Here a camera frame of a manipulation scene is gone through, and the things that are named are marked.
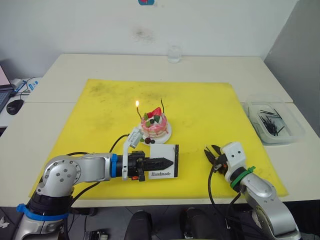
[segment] black cable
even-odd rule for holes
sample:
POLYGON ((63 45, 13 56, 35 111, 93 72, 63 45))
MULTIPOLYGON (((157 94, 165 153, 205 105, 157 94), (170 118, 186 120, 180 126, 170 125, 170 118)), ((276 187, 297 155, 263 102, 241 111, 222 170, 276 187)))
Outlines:
POLYGON ((72 216, 72 221, 71 221, 71 224, 69 226, 69 230, 68 230, 68 233, 70 232, 71 228, 72 228, 72 225, 74 224, 74 221, 75 221, 75 215, 73 214, 72 216))
MULTIPOLYGON (((216 203, 215 203, 215 201, 214 201, 214 199, 213 199, 213 197, 212 197, 212 192, 211 192, 211 179, 212 179, 213 173, 214 173, 214 166, 212 166, 212 168, 211 168, 211 170, 210 170, 209 178, 208 178, 208 194, 209 194, 209 198, 210 198, 210 201, 211 201, 211 203, 212 203, 212 206, 214 207, 214 209, 216 210, 216 212, 218 212, 223 218, 226 218, 226 219, 231 220, 231 221, 233 221, 233 222, 235 222, 235 223, 238 223, 238 224, 241 224, 241 225, 245 225, 245 226, 247 226, 247 227, 249 227, 249 228, 252 228, 252 229, 254 229, 255 231, 257 231, 260 235, 263 236, 264 234, 263 234, 263 232, 262 232, 261 229, 259 229, 259 228, 257 228, 257 227, 254 227, 254 226, 250 225, 249 223, 243 222, 243 221, 241 221, 241 220, 239 220, 239 219, 237 219, 237 218, 234 218, 234 217, 231 217, 231 216, 228 216, 228 215, 224 215, 224 214, 217 208, 216 203)), ((238 199, 237 196, 236 196, 231 202, 234 203, 234 202, 238 199)))
POLYGON ((76 201, 78 198, 80 198, 80 196, 81 196, 82 194, 84 194, 86 191, 94 188, 94 187, 97 186, 99 183, 100 183, 100 181, 97 181, 96 183, 94 183, 94 184, 86 187, 86 188, 83 189, 81 192, 79 192, 78 195, 75 196, 75 197, 72 199, 71 204, 70 204, 70 207, 75 203, 75 201, 76 201))
POLYGON ((72 153, 68 153, 67 156, 73 156, 73 155, 86 155, 88 154, 87 152, 85 151, 75 151, 75 152, 72 152, 72 153))
POLYGON ((227 209, 226 209, 226 214, 225 214, 225 217, 228 218, 229 216, 229 211, 230 211, 230 208, 233 206, 233 204, 240 198, 241 196, 241 192, 239 191, 238 194, 235 196, 234 199, 232 199, 232 201, 229 203, 227 209))
POLYGON ((212 178, 212 175, 214 173, 214 166, 212 166, 211 170, 210 170, 210 174, 209 174, 209 178, 208 178, 208 193, 209 193, 209 198, 210 198, 210 201, 212 203, 212 206, 213 208, 215 209, 215 211, 217 213, 219 213, 221 216, 225 217, 225 215, 216 207, 216 203, 214 201, 214 198, 212 197, 212 193, 211 193, 211 178, 212 178))
MULTIPOLYGON (((122 138, 124 138, 124 137, 128 137, 128 136, 129 136, 129 134, 124 134, 124 135, 120 136, 120 137, 114 142, 114 144, 112 145, 109 153, 112 152, 112 150, 114 149, 114 147, 116 146, 116 144, 120 141, 120 139, 122 139, 122 138)), ((67 155, 68 155, 68 156, 73 156, 73 155, 85 155, 85 154, 88 154, 88 153, 87 153, 87 152, 84 152, 84 151, 76 151, 76 152, 68 153, 67 155)), ((94 184, 86 187, 86 188, 83 189, 81 192, 79 192, 79 193, 71 200, 71 203, 70 203, 70 205, 69 205, 69 210, 71 209, 71 206, 74 204, 74 202, 75 202, 78 198, 80 198, 80 196, 81 196, 82 194, 84 194, 86 191, 94 188, 94 187, 97 186, 98 184, 100 184, 100 181, 98 181, 98 182, 96 182, 96 183, 94 183, 94 184)), ((66 226, 68 226, 68 218, 65 218, 65 219, 64 219, 64 227, 63 227, 63 228, 64 228, 64 237, 65 237, 66 240, 69 240, 68 232, 70 231, 71 227, 70 227, 70 229, 69 229, 69 231, 68 231, 68 227, 66 228, 66 226)))
POLYGON ((8 214, 5 212, 5 210, 3 210, 2 207, 0 207, 0 210, 3 212, 3 214, 5 215, 5 217, 13 224, 13 225, 16 225, 14 223, 14 221, 11 220, 11 218, 8 216, 8 214))
POLYGON ((85 219, 84 219, 84 233, 83 233, 83 239, 85 239, 85 235, 86 235, 86 231, 87 231, 87 229, 86 229, 86 225, 87 225, 87 218, 88 218, 88 216, 85 216, 85 219))
POLYGON ((120 137, 114 142, 114 144, 112 145, 112 147, 110 148, 109 153, 112 152, 112 150, 114 149, 114 147, 116 146, 116 144, 120 141, 120 139, 122 139, 122 138, 124 138, 124 137, 128 137, 128 136, 129 136, 129 134, 124 134, 124 135, 120 136, 120 137))
POLYGON ((36 77, 31 77, 31 78, 29 78, 27 81, 25 81, 26 90, 24 90, 24 91, 29 90, 29 88, 28 88, 28 81, 31 80, 31 79, 35 79, 35 78, 36 78, 36 77))

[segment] clear glass cup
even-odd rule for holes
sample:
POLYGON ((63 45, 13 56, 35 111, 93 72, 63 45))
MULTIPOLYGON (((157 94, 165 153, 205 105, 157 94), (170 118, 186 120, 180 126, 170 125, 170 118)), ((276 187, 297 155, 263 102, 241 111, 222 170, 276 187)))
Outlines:
POLYGON ((182 48, 177 44, 169 44, 168 46, 168 62, 176 64, 181 60, 182 48))

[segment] pink cake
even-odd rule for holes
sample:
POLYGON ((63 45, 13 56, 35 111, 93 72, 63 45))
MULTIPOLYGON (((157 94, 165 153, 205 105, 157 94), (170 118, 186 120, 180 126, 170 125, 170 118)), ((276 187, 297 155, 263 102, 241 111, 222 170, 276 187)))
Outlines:
POLYGON ((160 107, 157 107, 152 112, 145 113, 141 119, 140 126, 144 133, 144 141, 147 144, 154 144, 157 139, 168 134, 167 117, 161 112, 160 107))

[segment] plastic container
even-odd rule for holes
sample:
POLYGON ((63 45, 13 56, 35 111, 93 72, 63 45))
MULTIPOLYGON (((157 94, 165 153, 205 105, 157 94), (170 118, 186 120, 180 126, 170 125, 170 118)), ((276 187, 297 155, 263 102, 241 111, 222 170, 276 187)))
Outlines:
POLYGON ((289 144, 305 135, 301 124, 278 96, 251 95, 243 108, 264 145, 289 144))

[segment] yellow mat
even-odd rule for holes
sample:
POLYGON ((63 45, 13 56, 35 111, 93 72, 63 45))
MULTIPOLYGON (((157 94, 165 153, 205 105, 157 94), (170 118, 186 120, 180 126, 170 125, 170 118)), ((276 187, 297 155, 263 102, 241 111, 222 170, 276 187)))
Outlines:
MULTIPOLYGON (((254 172, 270 181, 278 195, 287 194, 232 86, 227 83, 89 79, 48 160, 79 151, 108 152, 119 136, 130 133, 139 124, 136 100, 140 101, 143 115, 161 107, 161 98, 172 126, 172 136, 167 143, 179 144, 178 178, 148 180, 148 174, 145 182, 113 178, 89 190, 82 199, 208 198, 211 164, 204 147, 223 146, 234 141, 241 142, 247 167, 254 165, 254 172)), ((122 154, 123 142, 122 139, 116 145, 114 153, 122 154)), ((149 156, 149 147, 142 143, 136 150, 143 150, 149 156)), ((90 184, 76 185, 74 195, 90 184)), ((226 198, 234 196, 235 192, 217 173, 212 177, 212 194, 226 198)))

